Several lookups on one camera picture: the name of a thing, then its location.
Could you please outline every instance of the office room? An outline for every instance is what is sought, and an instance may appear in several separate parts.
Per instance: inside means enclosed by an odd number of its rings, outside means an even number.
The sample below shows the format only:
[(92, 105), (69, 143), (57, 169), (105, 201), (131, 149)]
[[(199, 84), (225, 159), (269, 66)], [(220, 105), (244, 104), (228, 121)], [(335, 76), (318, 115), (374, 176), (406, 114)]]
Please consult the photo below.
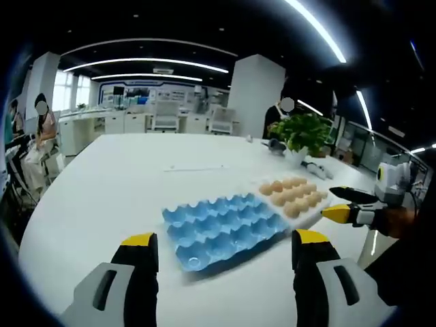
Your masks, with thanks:
[[(401, 10), (134, 1), (16, 32), (0, 211), (24, 297), (65, 326), (396, 317), (380, 271), (436, 163), (428, 57)], [(334, 290), (353, 313), (320, 276), (354, 283)]]

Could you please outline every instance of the white tabletop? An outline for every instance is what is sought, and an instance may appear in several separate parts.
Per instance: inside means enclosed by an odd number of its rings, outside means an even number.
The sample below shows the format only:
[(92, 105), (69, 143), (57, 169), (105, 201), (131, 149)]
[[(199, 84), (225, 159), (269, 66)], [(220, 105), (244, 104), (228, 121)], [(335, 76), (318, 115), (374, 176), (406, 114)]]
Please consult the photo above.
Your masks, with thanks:
[[(333, 159), (320, 187), (349, 185), (368, 191), (374, 181)], [(19, 263), (36, 294), (53, 312), (73, 300), (75, 286), (99, 263), (110, 262), (127, 237), (156, 232), (159, 240), (158, 326), (293, 326), (296, 304), (290, 239), (217, 275), (183, 272), (161, 209), (246, 191), (247, 184), (289, 170), (259, 140), (191, 134), (100, 136), (59, 175), (37, 205), (23, 236)], [(357, 260), (366, 228), (325, 218), (312, 227), (342, 257)]]

